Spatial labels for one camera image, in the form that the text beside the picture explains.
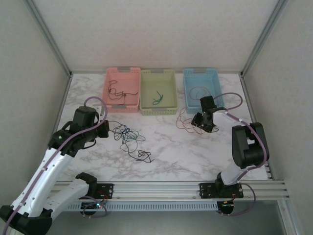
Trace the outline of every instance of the marble table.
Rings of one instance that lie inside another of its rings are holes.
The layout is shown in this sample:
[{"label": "marble table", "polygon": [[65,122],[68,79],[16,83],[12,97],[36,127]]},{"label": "marble table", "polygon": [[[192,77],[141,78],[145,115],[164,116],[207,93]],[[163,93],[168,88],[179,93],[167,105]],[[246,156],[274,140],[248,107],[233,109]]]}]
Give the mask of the marble table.
[{"label": "marble table", "polygon": [[[244,96],[237,74],[219,74],[222,92],[237,92]],[[104,74],[75,74],[59,123],[61,128],[72,120],[75,110],[90,96],[102,96]],[[132,159],[120,149],[121,141],[113,134],[107,139],[97,139],[97,144],[80,150],[71,164],[59,176],[58,181],[72,181],[81,172],[97,177],[98,181],[202,181],[215,180],[233,161],[231,156],[231,129],[219,127],[217,133],[190,134],[175,126],[179,111],[185,107],[183,74],[176,74],[179,110],[176,115],[142,116],[138,113],[109,113],[108,120],[116,120],[139,131],[146,138],[138,149],[151,152],[152,163]],[[238,104],[235,96],[224,96],[226,107]],[[98,101],[88,105],[101,107]],[[246,102],[231,113],[250,121]],[[193,115],[184,114],[183,119]],[[249,172],[243,180],[267,180],[264,167]]]}]

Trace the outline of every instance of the blue basket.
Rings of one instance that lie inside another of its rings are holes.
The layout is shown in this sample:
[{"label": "blue basket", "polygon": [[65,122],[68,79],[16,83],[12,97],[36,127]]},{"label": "blue basket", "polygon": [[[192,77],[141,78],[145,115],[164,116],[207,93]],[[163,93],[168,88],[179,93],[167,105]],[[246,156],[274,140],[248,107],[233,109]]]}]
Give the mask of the blue basket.
[{"label": "blue basket", "polygon": [[[202,113],[200,98],[222,94],[216,69],[184,69],[184,85],[188,114]],[[222,96],[214,101],[217,107],[224,107]]]}]

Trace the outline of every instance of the gray floor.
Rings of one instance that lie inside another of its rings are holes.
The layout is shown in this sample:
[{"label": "gray floor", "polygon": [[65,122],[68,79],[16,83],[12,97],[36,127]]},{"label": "gray floor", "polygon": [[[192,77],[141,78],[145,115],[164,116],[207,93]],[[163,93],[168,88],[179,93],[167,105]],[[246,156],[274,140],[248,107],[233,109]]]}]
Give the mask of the gray floor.
[{"label": "gray floor", "polygon": [[[235,202],[236,211],[251,202]],[[113,212],[105,218],[86,219],[64,212],[48,235],[284,235],[276,202],[257,202],[249,213],[221,217],[214,211]]]}]

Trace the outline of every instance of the green basket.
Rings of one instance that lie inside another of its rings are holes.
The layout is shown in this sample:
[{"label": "green basket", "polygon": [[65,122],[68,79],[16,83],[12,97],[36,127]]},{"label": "green basket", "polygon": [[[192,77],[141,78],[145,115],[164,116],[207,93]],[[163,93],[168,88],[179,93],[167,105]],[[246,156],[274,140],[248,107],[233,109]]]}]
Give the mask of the green basket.
[{"label": "green basket", "polygon": [[[155,100],[163,95],[158,104]],[[175,73],[173,70],[142,70],[140,110],[142,115],[174,115],[178,109]]]}]

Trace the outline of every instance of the green cord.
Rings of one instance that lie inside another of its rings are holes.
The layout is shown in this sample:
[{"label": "green cord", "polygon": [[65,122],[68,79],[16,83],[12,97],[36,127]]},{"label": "green cord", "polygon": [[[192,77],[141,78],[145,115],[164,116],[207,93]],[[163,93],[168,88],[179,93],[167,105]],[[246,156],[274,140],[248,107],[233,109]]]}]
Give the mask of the green cord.
[{"label": "green cord", "polygon": [[163,100],[163,95],[160,95],[160,93],[158,91],[156,91],[158,93],[158,95],[160,96],[160,99],[156,100],[153,99],[154,101],[152,102],[153,105],[157,105],[159,104],[162,100]]}]

